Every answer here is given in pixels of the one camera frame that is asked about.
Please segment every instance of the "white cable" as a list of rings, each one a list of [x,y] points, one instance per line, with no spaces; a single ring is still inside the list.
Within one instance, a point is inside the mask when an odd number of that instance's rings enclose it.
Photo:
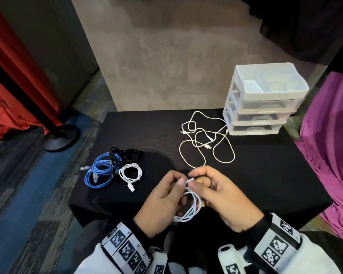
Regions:
[[[133,168],[136,168],[137,169],[137,178],[135,179],[131,179],[131,178],[128,178],[125,176],[125,173],[124,173],[124,170],[127,169],[127,168],[130,168],[130,167],[133,167]],[[133,192],[135,189],[132,185],[132,183],[138,181],[141,176],[142,176],[142,170],[141,168],[139,167],[139,165],[137,163],[131,163],[131,164],[126,164],[125,166],[123,166],[120,170],[119,170],[119,176],[127,182],[127,186],[128,188],[131,190],[131,192]]]
[[[187,222],[187,221],[190,221],[193,218],[193,216],[195,216],[199,212],[201,207],[202,207],[202,201],[201,201],[201,198],[198,196],[198,194],[193,192],[189,187],[186,187],[185,190],[186,190],[186,192],[183,193],[182,197],[184,195],[187,195],[187,194],[192,194],[193,204],[192,204],[192,206],[188,209],[188,211],[183,216],[174,216],[173,222]]]
[[[214,132],[214,131],[206,131],[205,129],[197,128],[196,122],[192,120],[192,119],[193,119],[193,116],[196,114],[196,112],[199,112],[200,114],[202,114],[204,117],[206,117],[206,118],[208,118],[208,119],[218,119],[218,120],[221,120],[221,121],[223,121],[223,122],[225,123],[225,125],[224,125],[224,127],[222,127],[221,129],[219,129],[217,132]],[[183,125],[185,125],[185,124],[187,124],[187,123],[188,123],[188,130],[189,130],[189,131],[184,130],[184,127],[183,127]],[[195,125],[195,128],[194,128],[194,129],[191,129],[191,128],[189,127],[189,124],[191,124],[191,123],[194,123],[194,125]],[[185,160],[185,158],[184,158],[183,155],[182,155],[182,152],[180,151],[180,148],[181,148],[182,144],[185,143],[185,142],[188,142],[188,141],[191,141],[191,142],[192,142],[192,145],[193,145],[194,147],[196,147],[196,148],[198,149],[198,151],[201,153],[201,155],[202,155],[202,157],[203,157],[203,159],[204,159],[203,165],[206,165],[206,158],[205,158],[205,156],[203,155],[203,153],[201,152],[200,147],[205,147],[205,148],[207,148],[207,149],[212,149],[212,155],[213,155],[214,158],[215,158],[217,161],[219,161],[220,163],[231,163],[231,162],[233,162],[233,161],[235,160],[235,152],[234,152],[234,150],[233,150],[233,147],[231,146],[231,143],[230,143],[229,139],[226,137],[226,135],[228,134],[228,130],[226,129],[225,134],[220,133],[225,127],[227,127],[227,125],[226,125],[226,122],[225,122],[224,119],[217,118],[217,117],[208,117],[208,116],[204,115],[204,114],[203,114],[202,112],[200,112],[200,111],[195,111],[195,112],[192,114],[191,119],[190,119],[189,121],[187,121],[187,122],[185,122],[185,123],[182,124],[182,130],[180,131],[181,134],[186,134],[186,135],[190,138],[190,139],[188,139],[188,140],[183,141],[183,142],[180,143],[180,145],[179,145],[179,154],[180,154],[180,156],[182,157],[182,159],[185,161],[185,163],[188,164],[188,165],[189,165],[190,167],[192,167],[192,168],[196,168],[196,167],[190,165],[190,164]],[[210,140],[209,142],[207,142],[207,143],[201,143],[201,142],[198,142],[198,141],[196,140],[197,134],[198,134],[198,133],[201,133],[201,132],[204,132],[204,133],[205,133],[206,137]],[[195,133],[195,138],[192,139],[192,137],[191,137],[189,134],[194,134],[194,133]],[[210,137],[207,133],[214,134],[214,135],[215,135],[214,138]],[[221,138],[221,140],[212,148],[209,144],[212,143],[212,142],[214,142],[214,141],[216,140],[218,134],[219,134],[219,135],[222,135],[222,138]],[[234,158],[233,158],[231,161],[220,161],[220,160],[219,160],[218,158],[216,158],[216,156],[215,156],[215,148],[216,148],[217,145],[219,145],[219,144],[223,141],[224,138],[226,138],[226,140],[228,141],[229,146],[230,146],[230,148],[231,148],[231,151],[233,151]]]

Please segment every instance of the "person's left hand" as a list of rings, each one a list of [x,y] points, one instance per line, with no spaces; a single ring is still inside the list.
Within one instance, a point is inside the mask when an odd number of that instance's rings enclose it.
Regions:
[[[149,238],[161,233],[173,221],[180,209],[179,202],[187,180],[186,175],[174,170],[169,171],[134,217],[133,221]]]

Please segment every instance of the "hand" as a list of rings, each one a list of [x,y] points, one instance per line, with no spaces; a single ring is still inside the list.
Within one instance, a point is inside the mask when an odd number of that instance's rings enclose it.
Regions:
[[[195,168],[188,174],[192,178],[199,175],[205,177],[189,182],[189,188],[235,232],[248,230],[263,218],[263,212],[228,177],[210,166]]]
[[[179,202],[187,179],[182,173],[169,171],[134,217],[133,221],[149,238],[165,230],[173,221],[173,217],[180,210]]]

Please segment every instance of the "coiled blue cable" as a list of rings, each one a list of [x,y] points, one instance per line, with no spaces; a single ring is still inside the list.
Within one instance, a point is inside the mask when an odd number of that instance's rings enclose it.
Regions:
[[[84,182],[88,187],[92,189],[100,189],[102,187],[105,187],[112,181],[115,171],[119,170],[120,162],[119,161],[115,162],[111,160],[103,160],[104,157],[108,157],[108,156],[109,156],[109,153],[104,153],[103,155],[98,156],[96,158],[96,160],[93,163],[93,166],[85,166],[81,168],[81,170],[88,170],[84,177]],[[118,154],[115,154],[115,156],[117,157],[117,159],[122,161],[121,157]],[[105,169],[99,169],[100,166],[105,166]],[[90,183],[90,175],[92,173],[93,173],[94,183],[96,183],[98,176],[109,175],[109,179],[104,183],[93,185]]]

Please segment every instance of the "black stand base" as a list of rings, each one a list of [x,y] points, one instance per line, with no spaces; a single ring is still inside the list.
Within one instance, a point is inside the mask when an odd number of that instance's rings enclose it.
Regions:
[[[67,149],[80,137],[80,130],[74,125],[62,125],[59,127],[66,137],[55,137],[53,134],[48,133],[42,139],[42,146],[48,152],[59,152]]]

